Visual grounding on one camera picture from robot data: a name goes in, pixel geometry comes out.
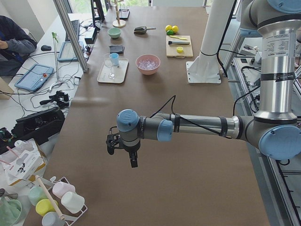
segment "tablet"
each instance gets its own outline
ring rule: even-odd
[[[53,67],[34,64],[16,83],[15,87],[37,91],[53,73]]]
[[[81,46],[81,49],[83,49],[84,43],[82,41],[79,41],[79,45]],[[75,61],[77,61],[77,57],[74,53],[71,42],[69,42],[69,41],[63,42],[57,60],[59,62],[73,62],[73,61],[75,62]]]

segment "lemon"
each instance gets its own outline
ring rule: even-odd
[[[171,30],[172,29],[172,26],[171,25],[167,25],[166,27],[165,27],[165,31],[167,32],[167,31],[169,31],[169,30]]]
[[[179,31],[178,26],[172,26],[171,30],[173,30],[174,33],[177,33]]]

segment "label sticker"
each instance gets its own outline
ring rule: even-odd
[[[278,81],[286,81],[286,80],[294,80],[295,73],[278,73],[276,74],[276,82]]]
[[[293,57],[296,34],[279,34],[262,39],[262,59],[268,57]]]

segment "white cup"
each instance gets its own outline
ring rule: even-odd
[[[67,192],[63,195],[61,203],[71,213],[77,213],[83,208],[85,198],[74,192]]]
[[[59,181],[52,188],[52,193],[60,199],[66,192],[75,192],[75,187],[71,184]]]

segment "white desk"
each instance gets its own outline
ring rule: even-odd
[[[89,18],[91,17],[90,14],[70,14],[70,19],[75,20],[79,19],[81,21],[89,21]],[[60,50],[61,44],[65,40],[65,30],[63,28],[62,22],[60,20],[60,17],[58,16],[55,21],[51,24],[49,29],[46,31],[42,39],[38,42],[37,50],[34,53],[31,53],[31,56],[40,54],[40,53],[45,53],[42,55],[37,55],[33,56],[32,58],[28,58],[25,63],[23,64],[23,67],[20,68],[18,73],[24,74],[27,69],[30,69],[33,64],[38,63],[41,65],[47,65],[51,66],[55,69],[55,56],[54,53],[47,53],[47,51],[41,51],[40,48],[42,45],[50,45],[52,47],[52,50],[49,52],[54,51],[54,46],[53,46],[53,39],[52,39],[52,34],[51,32],[56,32],[57,35],[59,36],[58,40],[59,43],[57,43],[57,51]],[[49,99],[50,95],[54,95],[56,91],[58,90],[63,90],[65,93],[69,94],[69,99],[72,99],[75,95],[77,85],[73,85],[73,82],[75,81],[76,84],[79,83],[79,79],[73,79],[74,76],[76,77],[81,77],[83,75],[83,71],[79,65],[78,62],[71,62],[71,63],[58,63],[59,66],[59,75],[60,79],[67,81],[68,85],[66,83],[63,83],[60,87],[58,88],[53,88],[51,92],[45,93],[44,95],[39,95],[35,96],[34,94],[28,94],[29,92],[26,90],[22,89],[17,89],[14,84],[20,79],[20,76],[16,76],[12,79],[12,81],[9,83],[9,86],[14,90],[16,95],[12,95],[13,99],[15,99],[17,102],[21,103],[22,106],[28,110],[23,112],[21,106],[17,104],[12,98],[9,100],[0,100],[0,127],[6,127],[8,131],[11,131],[13,127],[16,124],[16,119],[22,118],[23,115],[29,115],[34,112],[39,112],[46,110],[50,107],[53,107],[53,104],[47,104],[47,105],[42,105],[40,106],[39,102],[41,100],[46,100]],[[43,87],[38,90],[47,90],[51,84],[55,83],[56,81],[56,73],[54,73],[49,79],[45,82]],[[19,93],[26,93],[28,95],[17,95]],[[67,115],[68,108],[63,109],[63,112],[65,112],[65,116]],[[53,150],[53,147],[57,141],[58,135],[52,136],[48,142],[40,145],[41,149],[45,152],[45,154],[50,157],[51,152]],[[4,175],[4,170],[0,165],[0,187],[6,189],[9,193],[17,192],[19,194],[18,200],[22,203],[23,209],[25,209],[26,214],[29,211],[29,208],[31,206],[29,199],[27,197],[28,192],[30,190],[29,186],[26,186],[22,189],[18,189],[15,187],[11,187],[7,184],[5,180],[5,175]],[[21,226],[23,225],[24,219],[21,220],[16,226]]]

